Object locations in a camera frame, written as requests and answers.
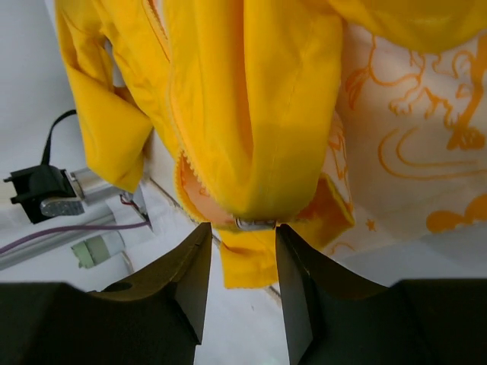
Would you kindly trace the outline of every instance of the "jacket sleeve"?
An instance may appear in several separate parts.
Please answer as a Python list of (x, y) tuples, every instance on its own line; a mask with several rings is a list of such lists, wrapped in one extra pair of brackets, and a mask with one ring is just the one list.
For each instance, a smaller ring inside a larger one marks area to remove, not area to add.
[(107, 38), (91, 1), (56, 0), (59, 48), (75, 98), (88, 167), (134, 191), (142, 177), (148, 117), (116, 93)]

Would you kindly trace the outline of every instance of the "white wall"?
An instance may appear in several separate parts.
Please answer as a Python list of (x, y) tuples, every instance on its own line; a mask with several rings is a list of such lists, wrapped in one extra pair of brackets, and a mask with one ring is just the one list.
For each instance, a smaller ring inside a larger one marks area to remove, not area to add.
[[(0, 179), (3, 180), (11, 171), (39, 164), (49, 127), (60, 114), (72, 109), (74, 102), (44, 2), (0, 2), (0, 33)], [(85, 166), (75, 116), (56, 126), (51, 163), (67, 170)], [(5, 186), (0, 188), (0, 194), (5, 194)], [(2, 202), (0, 213), (9, 214), (0, 214), (0, 219), (5, 220), (14, 210), (5, 204), (5, 200)], [(110, 214), (106, 206), (91, 211), (97, 215), (100, 210), (103, 210), (100, 214)], [(0, 245), (47, 227), (80, 224), (84, 219), (88, 216), (56, 218), (35, 226), (10, 229), (0, 222)], [(128, 274), (121, 258), (109, 260), (90, 271), (78, 269), (69, 247), (67, 244), (0, 271), (0, 281), (68, 281), (85, 290), (93, 290), (106, 287)]]

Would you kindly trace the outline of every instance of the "yellow jacket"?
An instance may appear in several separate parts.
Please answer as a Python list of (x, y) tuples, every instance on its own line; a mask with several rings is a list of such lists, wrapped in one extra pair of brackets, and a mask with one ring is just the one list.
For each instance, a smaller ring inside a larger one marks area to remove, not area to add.
[[(238, 233), (234, 217), (294, 222), (315, 247), (354, 223), (321, 172), (343, 22), (419, 52), (487, 27), (483, 0), (166, 0), (163, 14), (150, 0), (56, 1), (88, 166), (135, 189), (155, 128), (179, 200), (222, 229), (229, 287), (277, 280), (273, 232)], [(107, 40), (127, 87), (113, 86)]]

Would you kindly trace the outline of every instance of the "orange zipper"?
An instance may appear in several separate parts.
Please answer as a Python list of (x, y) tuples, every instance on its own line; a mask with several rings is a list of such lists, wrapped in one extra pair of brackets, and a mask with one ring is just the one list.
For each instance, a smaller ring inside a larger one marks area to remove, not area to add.
[(164, 27), (162, 27), (161, 22), (159, 21), (158, 14), (154, 9), (153, 0), (142, 0), (142, 7), (144, 8), (145, 15), (147, 19), (149, 19), (149, 24), (151, 25), (152, 30), (154, 31), (155, 36), (159, 40), (159, 44), (162, 47), (162, 52), (166, 56), (166, 59), (170, 62), (169, 58), (169, 42), (167, 40), (166, 31)]
[[(164, 30), (164, 27), (162, 27), (162, 24), (159, 20), (158, 14), (154, 8), (154, 3), (152, 0), (142, 0), (142, 5), (145, 11), (145, 14), (149, 20), (149, 23), (151, 25), (152, 30), (154, 31), (154, 34), (158, 38), (158, 41), (162, 47), (162, 50), (164, 52), (164, 55), (166, 56), (166, 59), (170, 62), (169, 58), (169, 41), (167, 38), (167, 34)], [(196, 170), (194, 169), (192, 161), (189, 159), (186, 151), (185, 151), (185, 144), (183, 143), (183, 139), (180, 134), (180, 130), (174, 120), (173, 117), (173, 111), (172, 107), (170, 107), (170, 112), (168, 113), (169, 118), (170, 118), (170, 123), (173, 126), (173, 130), (176, 133), (177, 139), (180, 143), (180, 146), (182, 146), (178, 158), (176, 161), (176, 167), (173, 172), (173, 181), (174, 185), (176, 186), (176, 196), (178, 201), (182, 204), (182, 206), (185, 208), (186, 213), (189, 215), (191, 219), (194, 221), (210, 221), (207, 217), (205, 217), (199, 209), (194, 205), (193, 201), (189, 198), (188, 192), (184, 189), (184, 183), (182, 181), (182, 171), (183, 166), (182, 166), (182, 160), (185, 159), (190, 167), (190, 169), (193, 172), (194, 177), (197, 179), (199, 184), (201, 185), (202, 189), (205, 191), (208, 191), (206, 187), (203, 184), (203, 181), (199, 177), (199, 175), (196, 173)], [(229, 219), (225, 220), (225, 223), (220, 223), (220, 224), (214, 224), (215, 227), (222, 227), (222, 228), (227, 228), (227, 229), (235, 229), (236, 224), (234, 222), (232, 214), (226, 212), (228, 215)]]

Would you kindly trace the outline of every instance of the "orange cartoon print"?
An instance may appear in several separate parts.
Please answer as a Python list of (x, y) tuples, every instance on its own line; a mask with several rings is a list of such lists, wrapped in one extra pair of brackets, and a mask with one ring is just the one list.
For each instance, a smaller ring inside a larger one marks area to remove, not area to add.
[(209, 198), (209, 197), (210, 197), (210, 194), (208, 194), (208, 193), (206, 192), (206, 189), (205, 189), (205, 188), (201, 188), (201, 189), (198, 191), (198, 193), (199, 193), (200, 195), (202, 195), (202, 196), (206, 197), (206, 198)]
[(446, 230), (453, 230), (461, 224), (470, 225), (475, 222), (486, 221), (487, 194), (482, 194), (470, 202), (463, 215), (452, 211), (434, 211), (426, 219), (426, 227), (432, 233), (441, 233)]
[[(390, 66), (387, 70), (379, 67), (381, 56), (387, 53), (397, 55), (398, 60), (408, 59), (406, 70), (403, 65)], [(482, 79), (486, 69), (487, 34), (479, 36), (476, 55), (461, 49), (454, 53), (453, 58), (445, 54), (414, 52), (372, 36), (368, 63), (349, 75), (345, 91), (349, 96), (349, 106), (354, 109), (368, 81), (381, 87), (405, 90), (401, 97), (389, 102), (392, 113), (407, 116), (420, 107), (420, 101), (426, 100), (422, 110), (424, 118), (441, 113), (445, 128), (451, 131), (447, 149), (475, 150), (485, 146), (485, 136), (469, 122), (484, 94)]]
[(370, 232), (377, 232), (375, 228), (375, 221), (373, 219), (367, 219), (367, 222), (365, 224), (367, 225), (367, 228)]
[(392, 176), (401, 179), (432, 181), (475, 176), (487, 173), (485, 164), (479, 160), (450, 160), (416, 162), (410, 160), (403, 150), (405, 143), (414, 144), (414, 136), (419, 127), (405, 132), (399, 128), (387, 133), (377, 147), (377, 157), (383, 169)]
[(340, 242), (334, 243), (328, 249), (328, 252), (326, 253), (326, 255), (327, 256), (334, 256), (338, 253), (338, 251), (355, 252), (355, 249), (350, 243), (340, 241)]
[(345, 133), (343, 124), (335, 115), (334, 123), (329, 132), (328, 151), (331, 151), (333, 163), (335, 165), (336, 177), (339, 183), (343, 184), (346, 194), (343, 194), (345, 206), (349, 211), (353, 211), (352, 195), (349, 186), (349, 165), (347, 164), (347, 154), (345, 148)]

